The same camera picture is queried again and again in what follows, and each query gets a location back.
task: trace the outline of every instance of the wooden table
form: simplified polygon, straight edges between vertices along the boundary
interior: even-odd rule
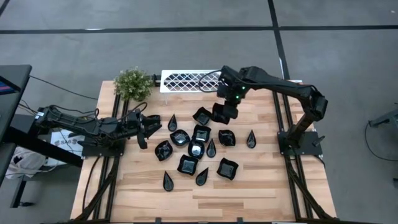
[[[113,90],[112,81],[103,82],[98,100],[100,117],[111,116]],[[279,96],[279,99],[285,119],[282,97]],[[296,123],[303,113],[302,108],[296,99],[289,100]],[[213,103],[222,103],[223,99],[217,98],[215,93],[169,94],[166,105],[165,95],[154,88],[146,102],[148,107],[144,114],[161,115],[163,127],[147,141],[146,150],[139,149],[135,138],[127,142],[119,165],[112,222],[154,222],[156,217],[161,217],[165,222],[235,222],[237,217],[243,217],[248,222],[295,220],[284,158],[279,154],[276,137],[279,128],[271,91],[251,90],[238,106],[238,118],[231,119],[229,125],[210,121],[208,126],[212,129],[211,137],[216,144],[217,154],[214,158],[205,154],[198,163],[196,174],[209,167],[207,183],[201,187],[195,184],[195,175],[191,177],[177,171],[181,155],[187,154],[187,146],[177,147],[170,141],[174,152],[162,162],[157,160],[154,149],[158,143],[170,140],[171,132],[167,129],[167,123],[173,114],[177,117],[178,129],[192,135],[195,127],[192,115],[196,110],[204,106],[211,111]],[[118,110],[119,116],[122,105],[121,103]],[[137,103],[131,101],[129,108],[135,105]],[[230,129],[235,133],[235,147],[223,147],[220,144],[220,129]],[[250,130],[254,131],[257,139],[254,149],[246,146]],[[216,173],[223,157],[239,164],[232,181]],[[71,218],[81,213],[82,197],[94,160],[95,158],[89,158],[84,161]],[[309,191],[327,213],[335,216],[323,165],[313,156],[302,156],[302,161]],[[101,164],[102,159],[94,169],[86,204],[97,191]],[[162,187],[165,170],[174,182],[172,192],[166,192]],[[297,192],[304,217],[302,194],[299,189]],[[108,193],[105,193],[99,217],[104,217],[107,198]]]

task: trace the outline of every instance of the concrete floor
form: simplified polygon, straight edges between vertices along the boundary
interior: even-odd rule
[[[277,0],[280,26],[398,24],[398,2]],[[87,29],[179,26],[270,26],[266,0],[10,0],[0,17],[4,29]],[[398,220],[398,163],[366,149],[367,120],[397,108],[398,30],[285,31],[282,40],[291,78],[312,83],[329,99],[325,119],[315,124],[338,216],[343,220]],[[140,34],[0,35],[0,63],[29,63],[32,75],[79,93],[98,96],[102,80],[139,66],[163,69],[240,68],[257,65],[281,77],[273,31]],[[24,100],[92,110],[96,102],[31,80]],[[397,132],[370,129],[377,154],[398,159]],[[66,220],[80,171],[58,170],[29,182],[24,200],[31,208],[8,208],[15,181],[0,188],[0,223]],[[54,195],[63,198],[55,201]]]

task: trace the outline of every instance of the white lattice tray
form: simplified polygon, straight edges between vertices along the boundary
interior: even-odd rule
[[[162,70],[160,78],[161,93],[199,93],[199,79],[215,70]],[[217,90],[221,72],[206,76],[201,81],[202,90]]]

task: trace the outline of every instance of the black robotic arm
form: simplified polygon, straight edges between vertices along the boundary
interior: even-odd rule
[[[84,146],[112,148],[117,141],[137,136],[141,149],[147,148],[144,138],[149,138],[162,125],[160,116],[145,117],[140,109],[129,111],[122,118],[81,118],[62,113],[57,106],[39,108],[35,124],[40,128],[63,128],[73,133],[69,137],[84,135],[85,141],[78,142]]]
[[[238,117],[237,106],[250,90],[268,89],[301,102],[304,116],[290,127],[286,143],[293,149],[299,148],[305,130],[314,122],[323,119],[328,101],[313,85],[300,85],[269,75],[258,67],[242,68],[239,72],[228,66],[221,69],[217,96],[225,98],[224,105],[215,104],[213,120],[228,124],[230,118]]]

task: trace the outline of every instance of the potted plant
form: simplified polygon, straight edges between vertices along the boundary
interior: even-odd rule
[[[120,71],[120,75],[114,79],[114,85],[115,94],[120,95],[123,100],[142,101],[150,96],[154,82],[145,71],[136,67]]]

